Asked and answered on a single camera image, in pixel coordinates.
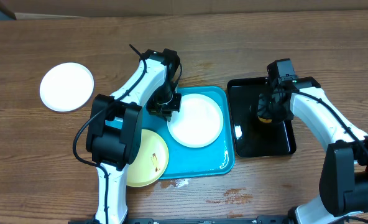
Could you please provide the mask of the yellow green sponge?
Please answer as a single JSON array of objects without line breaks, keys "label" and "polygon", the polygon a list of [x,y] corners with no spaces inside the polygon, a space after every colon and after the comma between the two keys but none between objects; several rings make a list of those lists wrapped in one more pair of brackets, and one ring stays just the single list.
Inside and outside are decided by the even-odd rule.
[{"label": "yellow green sponge", "polygon": [[258,119],[263,123],[272,123],[273,119],[258,116]]}]

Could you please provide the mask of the white plate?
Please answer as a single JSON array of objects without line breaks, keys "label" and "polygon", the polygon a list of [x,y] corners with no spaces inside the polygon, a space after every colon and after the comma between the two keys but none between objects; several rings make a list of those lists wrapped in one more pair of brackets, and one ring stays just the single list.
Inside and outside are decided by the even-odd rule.
[{"label": "white plate", "polygon": [[180,110],[167,122],[171,136],[183,146],[205,147],[213,143],[223,130],[223,112],[212,98],[199,93],[182,97]]},{"label": "white plate", "polygon": [[51,68],[39,86],[42,103],[57,112],[69,112],[83,106],[92,96],[94,78],[89,69],[75,62]]}]

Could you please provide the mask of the yellow plate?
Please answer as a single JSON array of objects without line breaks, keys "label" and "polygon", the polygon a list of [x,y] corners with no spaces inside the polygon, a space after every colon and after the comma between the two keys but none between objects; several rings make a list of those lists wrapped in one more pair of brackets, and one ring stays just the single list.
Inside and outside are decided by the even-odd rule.
[{"label": "yellow plate", "polygon": [[145,187],[154,183],[165,172],[168,161],[169,151],[163,138],[156,132],[143,129],[139,152],[128,169],[127,185]]}]

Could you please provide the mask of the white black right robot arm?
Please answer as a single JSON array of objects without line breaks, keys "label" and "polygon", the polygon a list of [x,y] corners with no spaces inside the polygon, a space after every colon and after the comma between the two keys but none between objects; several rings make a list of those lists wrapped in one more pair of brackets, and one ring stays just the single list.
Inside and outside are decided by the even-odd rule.
[{"label": "white black right robot arm", "polygon": [[318,196],[291,209],[286,222],[344,223],[368,213],[368,134],[334,107],[314,78],[294,75],[266,84],[258,118],[272,124],[297,117],[325,151]]}]

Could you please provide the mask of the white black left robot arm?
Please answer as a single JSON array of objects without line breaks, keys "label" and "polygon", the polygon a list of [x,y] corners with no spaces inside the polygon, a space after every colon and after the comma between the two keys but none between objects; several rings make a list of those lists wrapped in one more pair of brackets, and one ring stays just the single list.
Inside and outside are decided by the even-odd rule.
[{"label": "white black left robot arm", "polygon": [[139,55],[138,69],[118,91],[94,99],[84,125],[86,150],[99,175],[99,205],[91,223],[127,221],[127,175],[140,149],[142,113],[170,121],[180,110],[182,96],[174,76],[181,70],[176,51],[149,49]]}]

